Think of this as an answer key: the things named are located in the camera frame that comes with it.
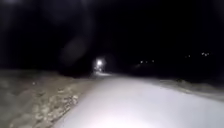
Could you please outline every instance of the distant light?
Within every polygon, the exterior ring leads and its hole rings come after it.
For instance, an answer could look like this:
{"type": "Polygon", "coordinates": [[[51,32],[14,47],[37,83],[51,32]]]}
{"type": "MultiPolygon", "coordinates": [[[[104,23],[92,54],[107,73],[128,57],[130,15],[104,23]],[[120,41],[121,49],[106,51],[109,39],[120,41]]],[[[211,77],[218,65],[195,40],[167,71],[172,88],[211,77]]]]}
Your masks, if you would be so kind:
{"type": "Polygon", "coordinates": [[[96,65],[101,67],[103,65],[103,61],[98,59],[97,62],[96,62],[96,65]]]}
{"type": "Polygon", "coordinates": [[[202,56],[208,56],[209,53],[204,53],[204,52],[202,52],[201,55],[202,55],[202,56]]]}

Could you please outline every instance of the light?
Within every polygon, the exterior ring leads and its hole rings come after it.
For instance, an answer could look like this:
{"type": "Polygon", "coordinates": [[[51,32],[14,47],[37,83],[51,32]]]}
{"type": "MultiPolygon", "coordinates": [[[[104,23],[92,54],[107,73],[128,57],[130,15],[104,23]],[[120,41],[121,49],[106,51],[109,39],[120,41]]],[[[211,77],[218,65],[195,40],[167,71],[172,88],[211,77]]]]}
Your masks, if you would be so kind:
{"type": "Polygon", "coordinates": [[[101,67],[101,66],[103,65],[103,61],[100,60],[100,59],[98,59],[98,60],[96,61],[96,65],[97,65],[98,67],[101,67]]]}

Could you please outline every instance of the paved road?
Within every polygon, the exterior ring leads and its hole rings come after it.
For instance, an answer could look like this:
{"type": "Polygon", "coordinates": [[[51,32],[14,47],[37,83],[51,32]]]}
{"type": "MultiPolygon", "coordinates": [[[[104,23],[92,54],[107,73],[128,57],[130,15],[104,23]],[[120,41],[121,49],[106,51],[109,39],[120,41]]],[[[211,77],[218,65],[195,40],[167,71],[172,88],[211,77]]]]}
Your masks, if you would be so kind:
{"type": "Polygon", "coordinates": [[[223,128],[224,102],[145,79],[107,79],[54,128],[223,128]]]}

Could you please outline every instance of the illuminated road surface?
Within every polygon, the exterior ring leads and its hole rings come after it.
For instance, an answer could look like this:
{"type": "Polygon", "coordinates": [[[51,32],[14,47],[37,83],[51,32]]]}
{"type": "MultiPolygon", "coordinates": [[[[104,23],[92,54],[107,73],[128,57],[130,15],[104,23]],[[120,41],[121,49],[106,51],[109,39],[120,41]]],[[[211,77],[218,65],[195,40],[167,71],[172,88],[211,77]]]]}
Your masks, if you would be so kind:
{"type": "Polygon", "coordinates": [[[224,103],[138,79],[105,80],[54,128],[224,128],[224,103]]]}

